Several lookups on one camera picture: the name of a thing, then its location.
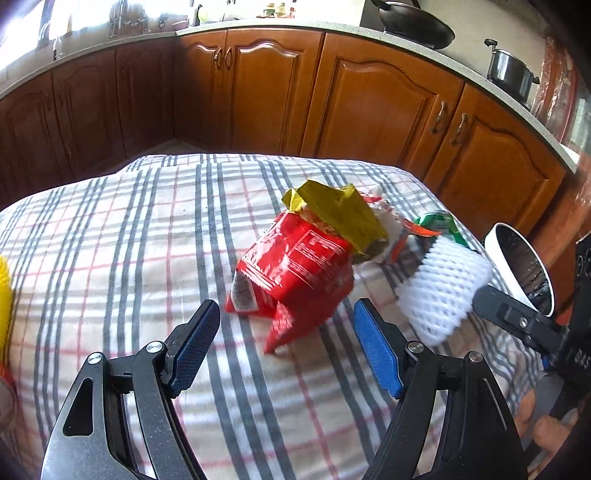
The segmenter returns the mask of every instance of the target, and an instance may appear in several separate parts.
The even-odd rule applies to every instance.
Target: yellow object
[[[200,22],[207,21],[207,9],[205,7],[201,7],[197,13],[197,17]]]
[[[366,252],[375,241],[388,240],[386,230],[351,184],[338,190],[307,180],[297,190],[288,190],[283,203],[295,213],[307,206],[320,220],[351,242],[358,253]]]
[[[4,257],[0,257],[0,361],[4,360],[8,328],[10,326],[10,308],[12,290],[10,288],[10,272]]]

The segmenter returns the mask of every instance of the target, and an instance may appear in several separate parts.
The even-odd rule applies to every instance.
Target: countertop
[[[36,77],[39,74],[42,74],[54,66],[58,66],[62,63],[65,63],[69,60],[75,59],[77,57],[87,55],[94,51],[102,50],[104,48],[111,48],[116,47],[118,45],[123,45],[126,43],[132,43],[136,41],[142,40],[150,40],[153,38],[166,38],[166,37],[175,37],[175,36],[182,36],[182,35],[189,35],[192,33],[197,32],[204,32],[204,31],[212,31],[212,30],[225,30],[227,28],[243,28],[243,27],[290,27],[290,28],[308,28],[308,29],[315,29],[315,30],[323,30],[328,32],[335,32],[341,34],[348,34],[348,35],[355,35],[361,38],[367,38],[369,40],[379,41],[380,43],[389,44],[396,48],[400,48],[401,50],[405,50],[413,55],[419,56],[431,63],[437,64],[438,66],[445,68],[446,70],[451,71],[452,73],[462,77],[465,81],[470,82],[483,90],[486,90],[488,93],[493,95],[497,98],[500,102],[504,103],[505,106],[512,111],[514,111],[517,115],[519,115],[525,122],[527,122],[531,128],[533,128],[540,137],[547,143],[547,145],[552,148],[557,155],[562,159],[564,165],[571,171],[575,172],[577,170],[577,163],[575,159],[572,158],[564,147],[552,136],[552,134],[536,119],[530,112],[528,112],[519,102],[501,90],[499,87],[494,85],[493,83],[489,82],[486,78],[484,78],[479,73],[476,73],[474,70],[462,65],[461,63],[453,60],[438,51],[432,50],[430,48],[424,47],[418,43],[415,43],[410,40],[406,40],[401,37],[397,37],[395,35],[391,35],[388,33],[378,32],[375,30],[370,30],[368,28],[363,27],[356,27],[354,25],[345,25],[345,24],[337,24],[337,23],[330,23],[330,22],[320,22],[320,21],[302,21],[298,19],[279,19],[279,18],[254,18],[254,19],[247,19],[247,20],[233,20],[233,21],[226,21],[226,22],[214,22],[200,25],[199,27],[193,28],[186,28],[184,30],[176,31],[176,32],[166,32],[166,33],[154,33],[154,34],[144,34],[144,35],[137,35],[133,37],[125,37],[125,38],[117,38],[114,40],[105,41],[102,43],[98,43],[94,46],[89,48],[84,48],[79,50],[73,54],[64,56],[56,61],[52,61],[51,63],[25,75],[17,82],[11,84],[10,86],[6,87],[4,90],[0,90],[0,99],[5,95],[12,92],[17,87],[21,86],[23,83],[31,80],[32,78]]]

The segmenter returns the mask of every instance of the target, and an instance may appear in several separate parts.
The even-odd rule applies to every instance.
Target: plaid tablecloth
[[[393,167],[158,155],[118,174],[35,194],[0,213],[0,255],[8,259],[15,293],[9,366],[22,405],[5,441],[31,473],[40,471],[60,406],[88,354],[132,354],[188,321],[202,300],[223,305],[238,258],[282,210],[282,193],[305,179],[379,186],[409,218],[443,208],[412,175]],[[355,289],[333,317],[277,356],[262,354],[269,320],[222,313],[193,386],[175,401],[210,479],[363,475],[395,402],[376,383],[355,336],[353,304],[369,297],[384,318],[394,318],[394,288],[423,253],[411,244],[394,267],[356,267]],[[498,275],[493,283],[502,288]],[[408,323],[399,326],[415,338]],[[515,409],[538,374],[537,355],[474,316],[439,351],[463,356],[471,349],[485,355]],[[128,407],[141,467],[150,473],[132,395]],[[430,469],[443,412],[438,395],[420,472]]]

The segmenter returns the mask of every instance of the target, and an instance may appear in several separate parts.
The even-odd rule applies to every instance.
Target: metal screw
[[[162,350],[162,342],[150,342],[146,347],[146,350],[148,351],[148,353],[159,352],[160,350]]]
[[[422,353],[425,346],[421,342],[409,342],[407,348],[412,353]]]
[[[88,356],[88,363],[91,365],[97,364],[103,359],[103,356],[99,352],[91,353]]]
[[[476,364],[479,364],[480,362],[482,362],[484,360],[484,357],[482,356],[482,354],[478,353],[478,352],[470,352],[468,354],[468,358],[470,359],[470,362],[474,362]]]

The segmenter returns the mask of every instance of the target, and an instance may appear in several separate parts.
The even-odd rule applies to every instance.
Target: red snack bag
[[[335,272],[324,297],[311,302],[304,301],[295,308],[289,308],[278,301],[264,352],[273,353],[278,346],[307,335],[322,325],[351,290],[353,270],[351,263],[348,263]]]
[[[234,272],[232,291],[226,300],[226,312],[273,318],[276,309],[276,299],[251,282],[238,270]]]
[[[353,288],[351,257],[347,240],[296,213],[277,216],[236,268],[278,302],[265,353],[306,335],[332,315]]]

